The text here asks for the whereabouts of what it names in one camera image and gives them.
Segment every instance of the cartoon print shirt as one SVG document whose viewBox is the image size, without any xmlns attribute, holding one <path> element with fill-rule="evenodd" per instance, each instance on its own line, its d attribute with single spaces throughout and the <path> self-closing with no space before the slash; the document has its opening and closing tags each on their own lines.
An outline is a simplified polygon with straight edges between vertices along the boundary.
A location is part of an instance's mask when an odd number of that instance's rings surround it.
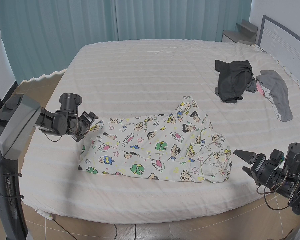
<svg viewBox="0 0 300 240">
<path fill-rule="evenodd" d="M 86 136 L 79 169 L 169 181 L 222 182 L 231 171 L 230 158 L 224 136 L 213 131 L 208 115 L 187 96 L 170 114 L 99 118 Z"/>
</svg>

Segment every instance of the pink fabric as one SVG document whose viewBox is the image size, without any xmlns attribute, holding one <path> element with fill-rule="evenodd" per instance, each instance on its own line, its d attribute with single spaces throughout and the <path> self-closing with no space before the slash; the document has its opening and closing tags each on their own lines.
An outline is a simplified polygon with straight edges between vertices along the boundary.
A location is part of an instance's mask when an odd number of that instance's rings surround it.
<svg viewBox="0 0 300 240">
<path fill-rule="evenodd" d="M 258 90 L 259 93 L 261 93 L 263 96 L 265 95 L 265 92 L 262 90 L 262 86 L 260 85 L 260 82 L 256 82 L 256 89 Z"/>
</svg>

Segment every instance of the tiled floor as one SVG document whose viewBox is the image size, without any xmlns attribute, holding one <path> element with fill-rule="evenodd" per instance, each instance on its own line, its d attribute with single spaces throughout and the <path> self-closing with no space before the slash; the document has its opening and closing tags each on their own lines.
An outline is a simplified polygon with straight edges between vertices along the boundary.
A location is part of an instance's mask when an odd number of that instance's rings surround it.
<svg viewBox="0 0 300 240">
<path fill-rule="evenodd" d="M 15 93 L 23 93 L 46 106 L 61 75 L 44 78 L 21 84 Z M 19 159 L 19 170 L 30 144 L 33 132 L 30 134 L 23 155 Z M 274 194 L 268 195 L 269 204 L 278 208 L 286 205 L 287 199 Z M 40 216 L 29 206 L 23 205 L 24 216 L 28 228 L 35 240 L 71 240 L 73 239 L 54 221 Z M 55 216 L 55 220 L 70 231 L 78 240 L 110 240 L 115 237 L 113 224 L 91 222 L 82 219 Z M 137 225 L 138 240 L 167 240 L 167 239 L 207 239 L 207 240 L 266 240 L 281 239 L 300 222 L 300 216 L 294 215 L 291 208 L 282 211 L 270 210 L 260 198 L 255 202 L 225 213 L 194 218 L 188 220 Z M 134 225 L 117 225 L 116 239 L 133 240 Z M 0 240 L 5 239 L 0 221 Z"/>
</svg>

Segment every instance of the mattress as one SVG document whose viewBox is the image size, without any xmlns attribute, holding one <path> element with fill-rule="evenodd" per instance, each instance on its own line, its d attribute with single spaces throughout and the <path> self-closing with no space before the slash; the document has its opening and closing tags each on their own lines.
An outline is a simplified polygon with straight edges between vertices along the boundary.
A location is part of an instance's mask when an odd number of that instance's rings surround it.
<svg viewBox="0 0 300 240">
<path fill-rule="evenodd" d="M 275 70 L 288 86 L 293 120 L 281 122 L 260 93 L 244 92 L 236 104 L 214 93 L 219 73 L 215 59 L 248 60 L 254 76 Z M 300 89 L 271 55 L 241 43 L 199 40 L 129 40 L 84 46 L 73 59 L 50 98 L 47 109 L 59 109 L 59 96 L 82 96 L 79 114 L 136 117 L 172 111 L 182 96 L 192 96 L 208 113 L 214 129 L 230 149 L 286 153 L 300 142 Z M 82 142 L 63 136 L 50 142 L 33 134 L 21 170 L 24 203 L 52 214 L 106 223 L 155 223 L 219 214 L 258 198 L 245 164 L 232 156 L 232 171 L 222 183 L 172 182 L 95 175 L 77 170 Z"/>
</svg>

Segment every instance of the gray nightstand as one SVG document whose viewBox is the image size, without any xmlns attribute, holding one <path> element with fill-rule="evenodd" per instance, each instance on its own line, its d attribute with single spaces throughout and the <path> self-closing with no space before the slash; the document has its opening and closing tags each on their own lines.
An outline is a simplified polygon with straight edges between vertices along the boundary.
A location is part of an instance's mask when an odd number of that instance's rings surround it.
<svg viewBox="0 0 300 240">
<path fill-rule="evenodd" d="M 258 31 L 257 26 L 243 19 L 241 23 L 237 23 L 237 28 L 239 32 L 224 30 L 222 42 L 243 43 L 246 45 L 252 45 L 256 43 Z"/>
</svg>

